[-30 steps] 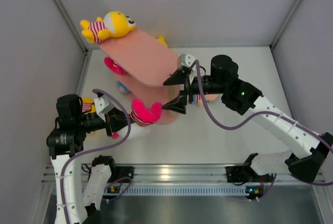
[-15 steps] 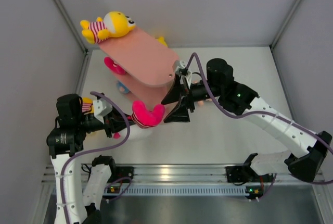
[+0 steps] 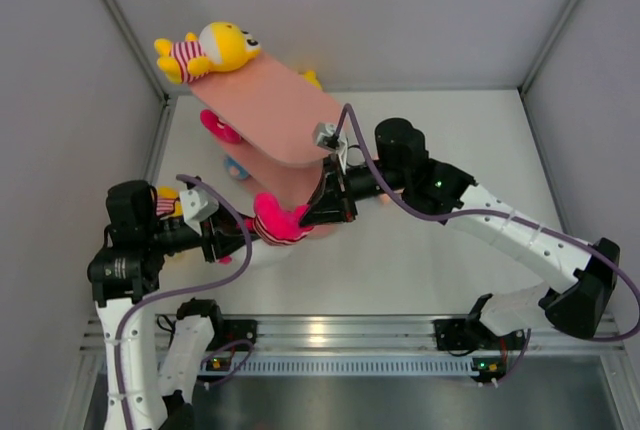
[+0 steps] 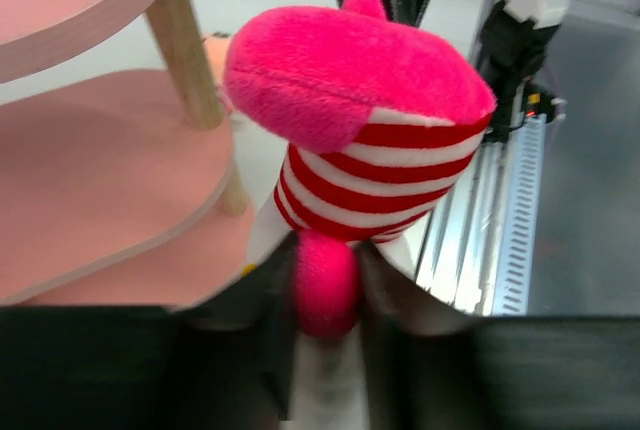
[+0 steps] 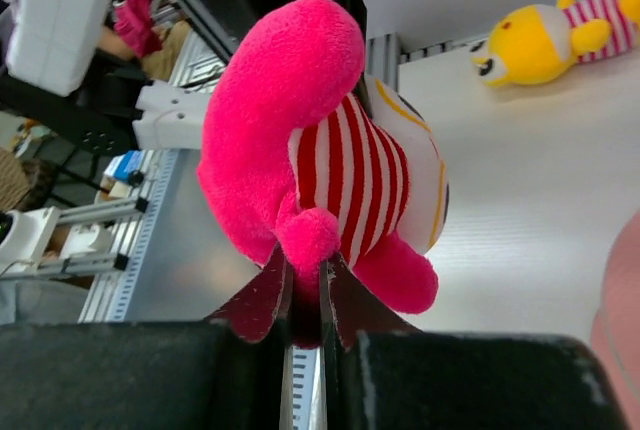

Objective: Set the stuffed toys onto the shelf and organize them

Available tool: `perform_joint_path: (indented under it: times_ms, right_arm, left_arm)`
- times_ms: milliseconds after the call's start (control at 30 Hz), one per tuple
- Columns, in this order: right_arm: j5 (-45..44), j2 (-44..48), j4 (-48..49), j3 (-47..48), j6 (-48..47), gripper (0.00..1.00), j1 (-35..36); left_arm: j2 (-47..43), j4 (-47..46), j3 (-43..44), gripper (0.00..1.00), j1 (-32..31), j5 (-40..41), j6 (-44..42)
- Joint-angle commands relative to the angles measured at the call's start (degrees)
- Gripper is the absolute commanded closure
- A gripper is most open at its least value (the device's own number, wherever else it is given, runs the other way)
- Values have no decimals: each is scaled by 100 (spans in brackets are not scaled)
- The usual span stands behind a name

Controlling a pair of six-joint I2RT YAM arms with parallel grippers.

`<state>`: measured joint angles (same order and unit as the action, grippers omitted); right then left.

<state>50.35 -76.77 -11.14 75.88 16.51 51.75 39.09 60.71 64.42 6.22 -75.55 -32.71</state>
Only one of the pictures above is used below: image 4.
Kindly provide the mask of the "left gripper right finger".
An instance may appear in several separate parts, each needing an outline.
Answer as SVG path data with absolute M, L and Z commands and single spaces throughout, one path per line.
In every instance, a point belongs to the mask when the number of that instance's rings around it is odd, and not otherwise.
M 481 317 L 366 243 L 361 349 L 374 429 L 635 429 L 639 322 Z

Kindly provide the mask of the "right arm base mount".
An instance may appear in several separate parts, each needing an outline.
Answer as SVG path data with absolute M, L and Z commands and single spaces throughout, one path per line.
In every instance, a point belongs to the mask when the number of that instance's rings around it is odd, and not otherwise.
M 510 103 L 500 103 L 485 133 L 488 143 L 507 143 L 512 133 L 520 130 L 529 121 L 539 122 L 543 117 L 547 123 L 563 119 L 567 101 L 549 88 L 527 80 L 516 90 Z

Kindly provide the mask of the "pink plush striped shirt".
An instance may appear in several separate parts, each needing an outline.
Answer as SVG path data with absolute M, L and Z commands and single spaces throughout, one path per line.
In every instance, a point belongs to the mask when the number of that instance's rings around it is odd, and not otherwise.
M 295 232 L 298 325 L 329 338 L 359 317 L 353 247 L 370 241 L 406 268 L 404 232 L 453 188 L 496 108 L 464 56 L 390 20 L 382 0 L 257 15 L 230 38 L 221 92 L 287 143 L 245 264 Z

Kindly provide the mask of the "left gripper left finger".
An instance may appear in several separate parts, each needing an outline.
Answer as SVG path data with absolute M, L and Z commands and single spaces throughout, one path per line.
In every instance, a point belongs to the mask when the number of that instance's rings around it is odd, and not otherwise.
M 185 311 L 1 311 L 5 429 L 275 429 L 289 412 L 296 324 L 286 237 L 252 273 Z

